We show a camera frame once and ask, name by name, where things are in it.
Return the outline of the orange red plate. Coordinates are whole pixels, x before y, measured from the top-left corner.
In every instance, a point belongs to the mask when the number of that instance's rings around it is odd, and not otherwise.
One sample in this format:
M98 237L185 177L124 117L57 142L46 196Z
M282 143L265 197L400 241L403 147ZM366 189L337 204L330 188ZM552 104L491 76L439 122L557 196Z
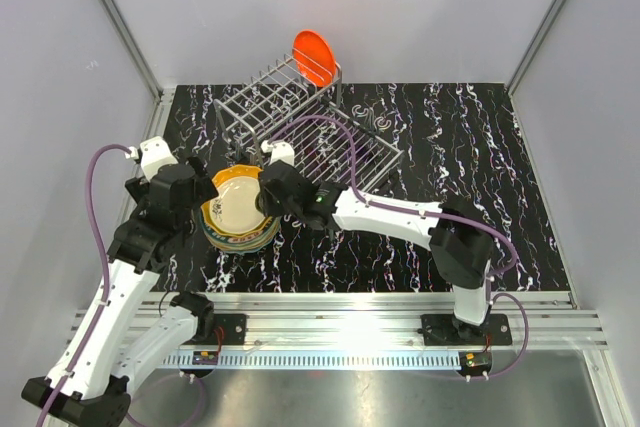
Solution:
M316 87L331 84L336 73L336 61L327 41L317 32L300 31L293 42L292 55L300 74Z

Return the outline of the yellow dotted scalloped plate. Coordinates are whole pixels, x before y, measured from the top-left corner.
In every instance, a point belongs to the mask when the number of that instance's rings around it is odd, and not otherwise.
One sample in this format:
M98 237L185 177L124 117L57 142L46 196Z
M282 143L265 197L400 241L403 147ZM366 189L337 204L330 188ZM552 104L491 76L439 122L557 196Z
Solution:
M222 184L235 178L247 177L257 180L262 168L254 165L235 164L218 171L212 178L213 185L220 189Z

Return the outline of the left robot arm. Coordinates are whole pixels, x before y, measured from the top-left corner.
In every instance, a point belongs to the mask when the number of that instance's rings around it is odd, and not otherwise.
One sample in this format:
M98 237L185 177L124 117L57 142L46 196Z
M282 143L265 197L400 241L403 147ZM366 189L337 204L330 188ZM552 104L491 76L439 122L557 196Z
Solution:
M196 157L167 163L150 180L133 178L126 187L137 206L101 251L103 279L93 304L58 363L22 389L22 399L42 418L74 426L118 426L134 393L170 353L214 335L212 302L183 292L127 349L121 347L146 294L191 236L193 211L217 194Z

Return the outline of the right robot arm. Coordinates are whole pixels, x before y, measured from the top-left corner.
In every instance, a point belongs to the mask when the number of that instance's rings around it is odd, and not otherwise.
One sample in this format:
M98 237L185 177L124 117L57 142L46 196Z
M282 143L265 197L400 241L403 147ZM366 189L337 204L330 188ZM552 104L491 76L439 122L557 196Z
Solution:
M482 345L489 333L489 282L493 240L464 216L461 204L409 202L365 195L333 182L314 183L277 161L259 175L257 207L267 216L290 215L325 232L363 231L401 239L431 253L440 277L453 290L450 317L423 325L437 345Z

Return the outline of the stack of plates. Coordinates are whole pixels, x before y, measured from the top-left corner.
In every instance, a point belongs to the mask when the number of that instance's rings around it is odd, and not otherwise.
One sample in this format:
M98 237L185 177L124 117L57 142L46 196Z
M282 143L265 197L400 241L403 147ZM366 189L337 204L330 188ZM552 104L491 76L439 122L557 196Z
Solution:
M198 213L204 236L211 245L226 253L255 253L269 245L280 231L279 217L266 217L258 227L243 234L223 233L217 229L205 206Z

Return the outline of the left aluminium corner post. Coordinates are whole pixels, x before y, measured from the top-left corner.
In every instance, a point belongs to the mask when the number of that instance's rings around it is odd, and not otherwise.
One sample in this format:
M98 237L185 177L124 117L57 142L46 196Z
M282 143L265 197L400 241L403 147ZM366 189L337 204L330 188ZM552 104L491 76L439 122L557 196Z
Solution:
M98 0L107 15L112 27L121 41L129 59L133 63L143 84L151 94L155 103L162 100L165 88L157 80L152 68L136 41L116 0Z

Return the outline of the aluminium corner post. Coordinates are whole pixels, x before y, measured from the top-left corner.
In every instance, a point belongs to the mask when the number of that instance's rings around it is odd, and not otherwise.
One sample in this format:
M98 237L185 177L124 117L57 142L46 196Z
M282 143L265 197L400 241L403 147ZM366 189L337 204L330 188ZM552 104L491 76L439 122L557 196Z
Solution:
M98 0L107 15L112 27L121 41L129 59L133 63L143 84L151 94L155 103L162 100L165 88L157 80L152 68L136 41L116 0Z
M535 30L534 35L529 41L522 58L518 62L513 75L506 84L507 93L510 96L513 96L516 93L520 84L524 80L528 70L532 66L568 1L569 0L551 0L542 20Z

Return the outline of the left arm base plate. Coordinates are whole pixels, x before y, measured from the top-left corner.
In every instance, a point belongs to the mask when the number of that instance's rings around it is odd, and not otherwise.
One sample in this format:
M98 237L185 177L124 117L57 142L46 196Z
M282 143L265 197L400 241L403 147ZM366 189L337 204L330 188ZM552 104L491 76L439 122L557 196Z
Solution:
M242 313L214 314L199 325L196 334L186 345L241 346L245 342L248 316Z

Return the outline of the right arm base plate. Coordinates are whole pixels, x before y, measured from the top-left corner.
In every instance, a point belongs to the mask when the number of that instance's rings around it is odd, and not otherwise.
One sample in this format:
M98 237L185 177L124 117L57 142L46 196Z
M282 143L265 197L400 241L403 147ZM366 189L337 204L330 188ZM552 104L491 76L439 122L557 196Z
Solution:
M474 326L457 319L453 314L423 314L419 332L425 346L511 346L511 329L505 314L488 314L485 321Z

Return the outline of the aluminium rail frame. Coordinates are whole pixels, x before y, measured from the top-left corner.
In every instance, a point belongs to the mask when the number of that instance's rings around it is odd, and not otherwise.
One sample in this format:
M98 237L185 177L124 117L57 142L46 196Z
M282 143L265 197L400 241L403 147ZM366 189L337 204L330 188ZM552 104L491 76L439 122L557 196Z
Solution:
M426 356L420 332L424 314L449 314L450 293L212 293L218 314L247 317L241 350L339 352L373 357L401 352ZM513 343L493 354L605 350L598 314L577 308L569 293L514 292L495 302L507 317Z

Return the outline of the right aluminium corner post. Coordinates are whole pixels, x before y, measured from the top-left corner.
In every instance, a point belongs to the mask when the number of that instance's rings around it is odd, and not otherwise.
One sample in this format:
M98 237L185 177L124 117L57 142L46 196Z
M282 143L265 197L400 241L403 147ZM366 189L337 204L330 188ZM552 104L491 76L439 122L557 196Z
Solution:
M506 84L507 93L510 96L513 96L516 93L520 84L524 80L528 70L532 66L568 1L569 0L551 0L542 20L535 30L534 35L529 41L522 58L518 62L513 75Z

